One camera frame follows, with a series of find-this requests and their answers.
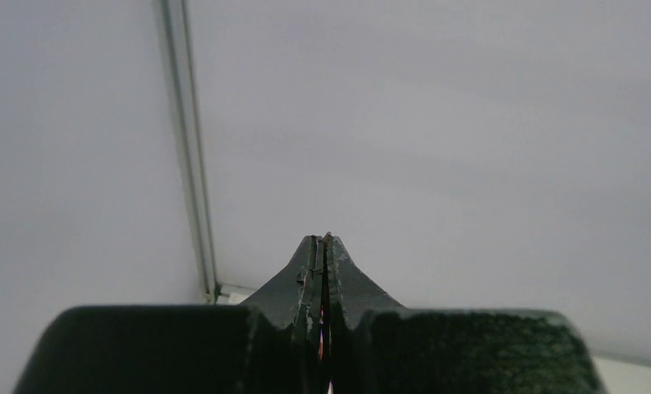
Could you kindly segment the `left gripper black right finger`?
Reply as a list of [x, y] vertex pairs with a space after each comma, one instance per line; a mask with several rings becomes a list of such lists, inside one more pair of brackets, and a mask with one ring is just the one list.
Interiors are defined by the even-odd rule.
[[337, 393], [604, 393], [581, 335], [536, 309], [412, 309], [325, 241]]

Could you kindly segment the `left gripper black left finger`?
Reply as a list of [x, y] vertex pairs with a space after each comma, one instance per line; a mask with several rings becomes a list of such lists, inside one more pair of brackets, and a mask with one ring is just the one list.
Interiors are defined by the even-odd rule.
[[44, 331], [18, 393], [322, 393], [323, 239], [237, 305], [88, 305]]

